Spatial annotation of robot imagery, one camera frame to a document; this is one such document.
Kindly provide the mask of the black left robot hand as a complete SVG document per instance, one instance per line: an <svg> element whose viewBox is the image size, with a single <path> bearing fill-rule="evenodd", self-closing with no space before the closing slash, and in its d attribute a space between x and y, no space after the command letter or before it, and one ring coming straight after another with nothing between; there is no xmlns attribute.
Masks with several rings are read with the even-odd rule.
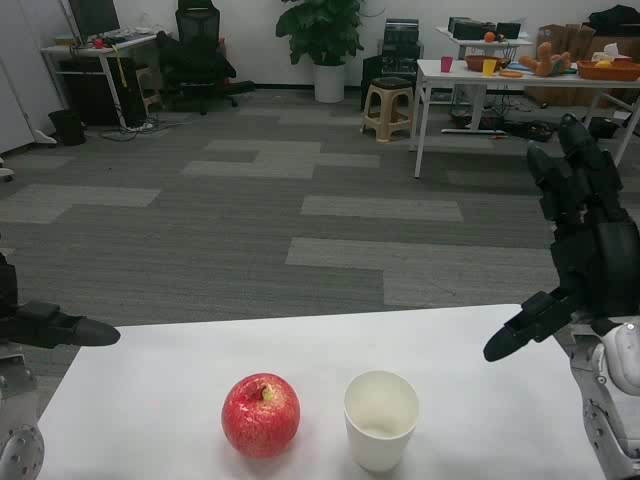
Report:
<svg viewBox="0 0 640 480"><path fill-rule="evenodd" d="M1 340L40 348L116 344L120 332L86 316L69 315L57 304L30 301L18 304L15 267L1 255Z"/></svg>

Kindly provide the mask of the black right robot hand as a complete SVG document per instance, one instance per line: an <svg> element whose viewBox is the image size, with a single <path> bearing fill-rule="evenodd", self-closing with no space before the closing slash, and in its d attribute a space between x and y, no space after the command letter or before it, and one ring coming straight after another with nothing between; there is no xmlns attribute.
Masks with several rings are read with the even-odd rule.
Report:
<svg viewBox="0 0 640 480"><path fill-rule="evenodd" d="M559 284L527 299L491 337L483 350L489 362L546 340L577 312L595 315L599 335L614 318L639 312L639 229L621 205L623 184L611 153L573 114L561 118L558 136L562 161L530 144L527 162L543 215L555 225L550 250Z"/></svg>

